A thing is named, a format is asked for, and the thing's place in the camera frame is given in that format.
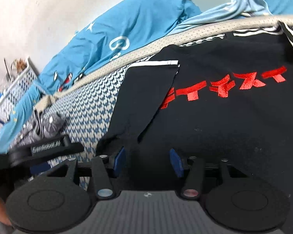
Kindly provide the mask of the grey doodle print folded garment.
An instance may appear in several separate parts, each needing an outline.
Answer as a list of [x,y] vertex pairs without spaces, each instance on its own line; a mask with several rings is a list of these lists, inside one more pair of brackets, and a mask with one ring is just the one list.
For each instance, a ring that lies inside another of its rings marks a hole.
[[43,113],[34,110],[32,116],[23,125],[21,132],[9,146],[9,150],[38,142],[42,139],[53,138],[61,132],[65,119],[58,113],[51,113],[43,118]]

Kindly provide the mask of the white plastic laundry basket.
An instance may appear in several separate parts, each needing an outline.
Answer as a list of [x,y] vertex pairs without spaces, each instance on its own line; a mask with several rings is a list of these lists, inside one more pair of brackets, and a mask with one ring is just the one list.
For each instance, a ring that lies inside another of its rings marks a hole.
[[15,105],[37,78],[28,58],[25,59],[25,63],[26,68],[0,93],[0,128],[9,120]]

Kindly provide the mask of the blue airplane print bedsheet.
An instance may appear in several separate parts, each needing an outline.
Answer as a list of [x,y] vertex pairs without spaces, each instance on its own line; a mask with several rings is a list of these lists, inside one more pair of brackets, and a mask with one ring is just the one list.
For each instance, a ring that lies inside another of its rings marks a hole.
[[282,14],[293,14],[293,0],[229,0],[206,11],[191,0],[124,0],[79,31],[45,66],[0,129],[0,154],[8,151],[42,95],[62,92],[120,56],[199,25]]

